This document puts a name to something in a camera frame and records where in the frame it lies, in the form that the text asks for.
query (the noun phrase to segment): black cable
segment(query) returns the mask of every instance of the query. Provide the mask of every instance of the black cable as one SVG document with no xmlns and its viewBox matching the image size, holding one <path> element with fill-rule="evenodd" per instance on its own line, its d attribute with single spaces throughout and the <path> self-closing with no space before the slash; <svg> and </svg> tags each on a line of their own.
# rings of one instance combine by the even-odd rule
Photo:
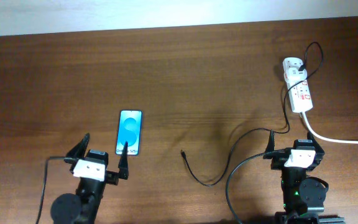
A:
<svg viewBox="0 0 358 224">
<path fill-rule="evenodd" d="M 312 42 L 309 44 L 309 46 L 307 46 L 306 50 L 305 50 L 305 63 L 300 67 L 300 68 L 303 68 L 305 69 L 306 68 L 306 64 L 308 63 L 308 51 L 309 51 L 309 48 L 313 45 L 313 44 L 316 44 L 318 46 L 318 48 L 320 49 L 320 53 L 321 53 L 321 61 L 320 61 L 320 64 L 319 66 L 316 68 L 316 70 L 314 70 L 312 73 L 310 73 L 310 75 L 308 75 L 306 77 L 305 80 L 309 79 L 312 75 L 314 75 L 319 69 L 320 67 L 323 65 L 323 61 L 324 61 L 324 53 L 323 53 L 323 49 L 321 48 L 320 44 L 316 41 Z M 301 82 L 303 82 L 304 80 L 302 81 L 299 81 L 298 83 L 296 83 L 295 85 L 291 86 L 287 92 L 285 93 L 285 96 L 284 96 L 284 100 L 283 100 L 283 113 L 284 113 L 284 118 L 285 118 L 285 124 L 288 126 L 288 129 L 286 131 L 274 131 L 272 129 L 267 129 L 267 128 L 255 128 L 255 129 L 252 129 L 248 132 L 246 132 L 245 134 L 243 134 L 242 136 L 240 136 L 237 141 L 233 144 L 233 146 L 231 147 L 231 150 L 229 152 L 229 156 L 227 158 L 227 162 L 226 162 L 226 167 L 224 168 L 224 171 L 223 171 L 223 174 L 220 176 L 220 178 L 215 181 L 214 183 L 212 184 L 205 184 L 205 183 L 202 183 L 193 173 L 193 171 L 191 171 L 190 169 L 190 165 L 187 161 L 187 158 L 186 158 L 186 153 L 184 151 L 180 151 L 180 154 L 182 156 L 182 158 L 185 160 L 186 162 L 186 165 L 187 165 L 187 168 L 189 169 L 189 172 L 190 174 L 193 176 L 193 178 L 198 182 L 200 183 L 201 185 L 203 186 L 206 186 L 206 187 L 212 187 L 214 185 L 216 185 L 217 183 L 219 183 L 222 178 L 226 175 L 226 172 L 227 172 L 227 168 L 229 167 L 229 163 L 230 163 L 230 159 L 231 159 L 231 156 L 232 156 L 232 153 L 234 151 L 234 149 L 236 148 L 237 144 L 239 143 L 239 141 L 244 138 L 246 135 L 248 135 L 249 133 L 253 132 L 253 131 L 258 131 L 258 130 L 264 130 L 264 131 L 273 131 L 275 134 L 286 134 L 288 132 L 290 132 L 290 122 L 288 120 L 288 116 L 287 116 L 287 111 L 285 109 L 285 102 L 286 102 L 286 98 L 288 96 L 288 93 L 290 92 L 290 90 L 294 87 L 294 86 L 297 86 L 298 84 L 300 84 Z"/>
<path fill-rule="evenodd" d="M 40 208 L 38 210 L 38 217 L 37 221 L 35 221 L 35 224 L 38 224 L 41 219 L 41 213 L 42 213 L 42 205 L 44 204 L 44 195 L 45 195 L 45 188 L 47 186 L 47 176 L 48 176 L 48 162 L 51 160 L 70 160 L 72 158 L 64 157 L 64 156 L 51 156 L 45 161 L 45 170 L 44 170 L 44 183 L 42 186 L 42 193 L 41 193 L 41 201 L 40 201 Z"/>
<path fill-rule="evenodd" d="M 238 165 L 236 166 L 236 168 L 234 168 L 233 171 L 230 173 L 229 177 L 227 178 L 227 182 L 226 182 L 226 200 L 227 200 L 227 204 L 229 205 L 229 208 L 230 208 L 231 212 L 232 212 L 233 215 L 234 215 L 234 218 L 237 220 L 238 223 L 242 224 L 242 221 L 241 221 L 241 219 L 237 216 L 237 214 L 235 213 L 235 211 L 233 210 L 233 207 L 231 206 L 230 199 L 229 199 L 229 183 L 230 183 L 230 180 L 231 180 L 232 177 L 233 177 L 233 174 L 235 173 L 236 170 L 238 170 L 238 168 L 240 168 L 242 165 L 244 165 L 245 163 L 247 163 L 247 162 L 250 161 L 251 159 L 255 159 L 256 157 L 268 155 L 268 154 L 275 153 L 275 152 L 283 152 L 283 151 L 284 151 L 284 149 L 280 149 L 280 150 L 271 151 L 271 152 L 263 152 L 263 153 L 259 153 L 259 154 L 256 154 L 256 155 L 254 155 L 254 156 L 248 157 L 247 159 L 244 159 L 242 162 L 240 162 L 240 164 L 238 164 Z"/>
</svg>

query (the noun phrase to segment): white cable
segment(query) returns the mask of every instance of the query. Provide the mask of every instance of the white cable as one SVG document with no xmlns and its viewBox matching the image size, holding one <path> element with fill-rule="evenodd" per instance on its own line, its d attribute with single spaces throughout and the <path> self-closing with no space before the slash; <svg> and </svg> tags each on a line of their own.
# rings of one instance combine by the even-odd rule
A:
<svg viewBox="0 0 358 224">
<path fill-rule="evenodd" d="M 309 131 L 317 138 L 320 138 L 325 141 L 336 142 L 336 143 L 358 144 L 358 141 L 338 140 L 338 139 L 330 139 L 330 138 L 322 137 L 321 135 L 315 133 L 315 131 L 311 128 L 308 118 L 306 118 L 306 113 L 301 112 L 300 114 L 301 114 L 301 117 L 303 118 L 303 120 L 305 121 L 305 124 L 308 127 Z"/>
</svg>

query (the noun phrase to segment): white wall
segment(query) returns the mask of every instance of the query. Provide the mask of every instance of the white wall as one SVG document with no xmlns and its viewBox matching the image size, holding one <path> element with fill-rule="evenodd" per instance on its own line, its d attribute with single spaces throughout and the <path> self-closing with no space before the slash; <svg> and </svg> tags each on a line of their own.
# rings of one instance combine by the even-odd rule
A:
<svg viewBox="0 0 358 224">
<path fill-rule="evenodd" d="M 0 0 L 0 35 L 358 16 L 356 0 Z"/>
</svg>

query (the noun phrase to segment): phone screen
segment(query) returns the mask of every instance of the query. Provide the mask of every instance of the phone screen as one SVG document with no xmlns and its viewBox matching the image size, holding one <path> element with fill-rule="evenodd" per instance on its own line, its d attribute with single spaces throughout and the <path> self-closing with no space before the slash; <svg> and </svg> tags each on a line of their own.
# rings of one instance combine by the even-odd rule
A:
<svg viewBox="0 0 358 224">
<path fill-rule="evenodd" d="M 121 155 L 125 142 L 128 142 L 128 155 L 139 154 L 140 129 L 142 126 L 142 112 L 123 110 L 119 117 L 116 154 Z"/>
</svg>

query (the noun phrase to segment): table surface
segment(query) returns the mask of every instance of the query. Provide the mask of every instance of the table surface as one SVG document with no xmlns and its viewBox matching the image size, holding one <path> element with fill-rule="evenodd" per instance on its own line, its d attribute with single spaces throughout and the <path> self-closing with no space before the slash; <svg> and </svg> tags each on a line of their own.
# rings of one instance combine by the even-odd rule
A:
<svg viewBox="0 0 358 224">
<path fill-rule="evenodd" d="M 325 61 L 310 79 L 317 133 L 358 139 L 358 17 L 158 29 L 109 30 L 0 37 L 0 223 L 33 223 L 44 162 L 64 156 L 84 135 L 88 148 L 115 155 L 120 110 L 144 113 L 140 154 L 129 158 L 129 180 L 108 185 L 96 223 L 219 223 L 232 220 L 226 177 L 207 188 L 191 177 L 215 179 L 230 146 L 244 132 L 283 129 L 282 60 L 302 57 L 312 41 Z M 309 52 L 311 71 L 319 62 Z M 277 149 L 304 139 L 297 114 Z M 244 138 L 230 170 L 263 152 L 268 132 Z M 311 175 L 330 183 L 324 214 L 358 223 L 358 145 L 319 141 L 324 160 Z M 256 159 L 230 184 L 245 220 L 283 210 L 280 172 Z M 50 206 L 73 193 L 69 165 L 49 167 L 41 223 Z"/>
</svg>

